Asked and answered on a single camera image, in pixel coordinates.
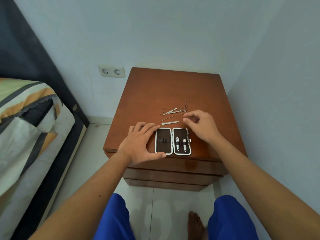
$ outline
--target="electrical outlet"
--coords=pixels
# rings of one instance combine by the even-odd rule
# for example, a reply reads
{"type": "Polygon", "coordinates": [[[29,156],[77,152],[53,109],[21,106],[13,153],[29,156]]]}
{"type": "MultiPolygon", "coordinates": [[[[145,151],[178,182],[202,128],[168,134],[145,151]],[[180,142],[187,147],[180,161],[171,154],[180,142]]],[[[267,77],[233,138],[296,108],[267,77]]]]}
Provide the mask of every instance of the electrical outlet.
{"type": "Polygon", "coordinates": [[[98,65],[101,76],[125,78],[125,69],[122,66],[98,65]]]}

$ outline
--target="wooden tabletop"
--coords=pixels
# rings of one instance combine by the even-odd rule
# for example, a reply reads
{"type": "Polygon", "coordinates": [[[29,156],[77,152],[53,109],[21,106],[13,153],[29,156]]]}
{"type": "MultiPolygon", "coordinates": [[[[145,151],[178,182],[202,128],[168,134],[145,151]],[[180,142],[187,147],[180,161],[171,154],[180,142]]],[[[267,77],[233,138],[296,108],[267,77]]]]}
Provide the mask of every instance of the wooden tabletop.
{"type": "MultiPolygon", "coordinates": [[[[131,69],[103,150],[116,152],[127,136],[129,127],[137,122],[161,125],[163,122],[179,121],[161,127],[188,128],[192,153],[190,156],[172,154],[168,157],[219,161],[218,154],[210,150],[208,145],[184,124],[181,113],[162,115],[174,108],[185,108],[185,100],[188,102],[188,112],[200,109],[210,113],[219,132],[246,155],[219,75],[137,67],[131,69]]],[[[149,152],[155,152],[155,134],[146,147],[149,152]]]]}

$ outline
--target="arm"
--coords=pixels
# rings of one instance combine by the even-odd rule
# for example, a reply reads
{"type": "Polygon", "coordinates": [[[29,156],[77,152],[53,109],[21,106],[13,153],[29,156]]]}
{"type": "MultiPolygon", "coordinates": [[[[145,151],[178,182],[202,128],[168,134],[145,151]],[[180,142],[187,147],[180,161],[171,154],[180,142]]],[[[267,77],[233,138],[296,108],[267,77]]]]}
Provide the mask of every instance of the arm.
{"type": "Polygon", "coordinates": [[[127,166],[166,157],[163,152],[149,153],[146,144],[160,126],[139,122],[114,154],[31,236],[36,239],[92,239],[103,211],[127,166]]]}
{"type": "Polygon", "coordinates": [[[218,132],[210,114],[197,110],[184,117],[196,135],[219,154],[272,239],[320,239],[320,216],[231,145],[218,132]]]}

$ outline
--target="white wall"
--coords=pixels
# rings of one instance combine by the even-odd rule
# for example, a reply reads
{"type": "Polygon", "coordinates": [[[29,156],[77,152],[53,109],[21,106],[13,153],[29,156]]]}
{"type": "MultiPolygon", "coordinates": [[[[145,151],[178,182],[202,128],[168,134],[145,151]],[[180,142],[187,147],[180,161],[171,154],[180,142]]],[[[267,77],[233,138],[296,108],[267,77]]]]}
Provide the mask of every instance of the white wall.
{"type": "MultiPolygon", "coordinates": [[[[228,97],[250,159],[320,213],[320,0],[286,0],[228,97]]],[[[230,176],[223,194],[249,211],[230,176]]]]}
{"type": "Polygon", "coordinates": [[[218,73],[226,91],[284,0],[15,0],[87,115],[113,117],[126,79],[97,64],[218,73]]]}

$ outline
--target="white floor tile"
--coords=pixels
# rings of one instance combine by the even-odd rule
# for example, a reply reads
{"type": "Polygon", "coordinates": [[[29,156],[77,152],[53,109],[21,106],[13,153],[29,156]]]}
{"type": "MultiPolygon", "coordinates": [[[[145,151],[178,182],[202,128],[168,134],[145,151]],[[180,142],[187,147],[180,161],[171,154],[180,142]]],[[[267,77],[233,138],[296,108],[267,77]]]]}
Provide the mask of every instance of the white floor tile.
{"type": "Polygon", "coordinates": [[[189,211],[198,213],[205,226],[214,211],[213,186],[201,192],[154,189],[150,239],[186,240],[189,211]]]}
{"type": "MultiPolygon", "coordinates": [[[[83,185],[107,160],[103,144],[110,125],[90,124],[69,167],[50,210],[52,214],[83,185]]],[[[130,224],[137,240],[150,239],[153,188],[128,186],[121,179],[115,193],[126,201],[130,224]]]]}

